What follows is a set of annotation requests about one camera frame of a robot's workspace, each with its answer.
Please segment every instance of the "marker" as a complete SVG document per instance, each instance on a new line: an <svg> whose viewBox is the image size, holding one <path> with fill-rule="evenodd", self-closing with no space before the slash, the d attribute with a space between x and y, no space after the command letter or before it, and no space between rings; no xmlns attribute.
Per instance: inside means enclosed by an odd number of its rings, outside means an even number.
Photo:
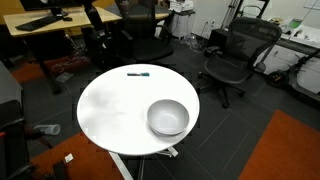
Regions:
<svg viewBox="0 0 320 180"><path fill-rule="evenodd" d="M127 76L150 76L149 73L128 73Z"/></svg>

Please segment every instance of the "office chair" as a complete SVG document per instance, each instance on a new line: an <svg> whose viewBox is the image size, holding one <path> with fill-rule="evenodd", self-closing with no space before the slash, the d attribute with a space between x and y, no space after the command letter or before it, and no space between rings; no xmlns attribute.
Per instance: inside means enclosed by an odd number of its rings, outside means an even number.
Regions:
<svg viewBox="0 0 320 180"><path fill-rule="evenodd" d="M153 0L115 0L123 18L121 30L120 56L130 63L153 63L173 54L169 45L170 30L155 21ZM156 27L167 32L166 41L154 37Z"/></svg>
<svg viewBox="0 0 320 180"><path fill-rule="evenodd" d="M239 96L243 97L245 91L235 85L253 75L253 64L257 57L273 46L281 33L281 29L270 22L242 17L230 23L223 52L219 51L219 47L209 47L214 55L205 62L205 72L199 72L198 77L205 76L217 83L226 101L223 103L224 108L230 105L226 88L238 90ZM207 87L200 87L197 90L200 92Z"/></svg>

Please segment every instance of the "round table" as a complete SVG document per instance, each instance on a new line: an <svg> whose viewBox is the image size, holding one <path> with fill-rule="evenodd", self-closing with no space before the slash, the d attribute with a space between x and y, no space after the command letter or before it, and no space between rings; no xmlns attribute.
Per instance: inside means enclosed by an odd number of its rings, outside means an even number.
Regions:
<svg viewBox="0 0 320 180"><path fill-rule="evenodd" d="M188 110L190 121L182 133L166 136L149 127L148 107L161 99L176 100ZM198 95L183 76L146 64L122 66L100 75L83 91L77 107L80 127L92 142L108 151L132 156L174 146L192 130L198 115Z"/></svg>

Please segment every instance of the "bowl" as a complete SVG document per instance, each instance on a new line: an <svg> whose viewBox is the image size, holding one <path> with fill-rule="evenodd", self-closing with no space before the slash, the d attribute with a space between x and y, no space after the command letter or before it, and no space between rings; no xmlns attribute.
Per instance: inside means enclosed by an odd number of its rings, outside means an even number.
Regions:
<svg viewBox="0 0 320 180"><path fill-rule="evenodd" d="M189 124L188 110L179 102L169 99L154 102L147 112L149 126L156 133L176 135Z"/></svg>

